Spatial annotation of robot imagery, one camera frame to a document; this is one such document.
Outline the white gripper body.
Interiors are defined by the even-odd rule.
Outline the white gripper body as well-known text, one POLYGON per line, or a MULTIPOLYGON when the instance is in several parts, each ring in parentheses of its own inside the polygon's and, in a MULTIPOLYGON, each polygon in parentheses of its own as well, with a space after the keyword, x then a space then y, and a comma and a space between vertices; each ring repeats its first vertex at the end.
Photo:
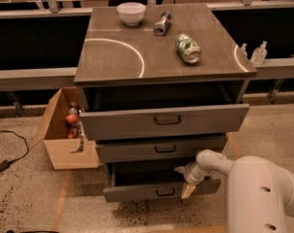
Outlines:
POLYGON ((208 175, 209 172, 202 170, 196 162, 190 162, 184 166, 183 177, 189 184, 197 185, 208 175))

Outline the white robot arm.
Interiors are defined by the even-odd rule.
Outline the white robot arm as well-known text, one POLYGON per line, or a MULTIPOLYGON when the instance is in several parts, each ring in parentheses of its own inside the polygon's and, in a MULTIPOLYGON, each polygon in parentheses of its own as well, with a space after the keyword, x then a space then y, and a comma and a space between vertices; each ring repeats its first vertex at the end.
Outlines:
POLYGON ((227 177, 227 233, 288 233, 294 217, 294 173, 257 156, 236 160, 202 150, 196 160, 175 169, 184 177, 181 193, 189 197, 204 177, 227 177))

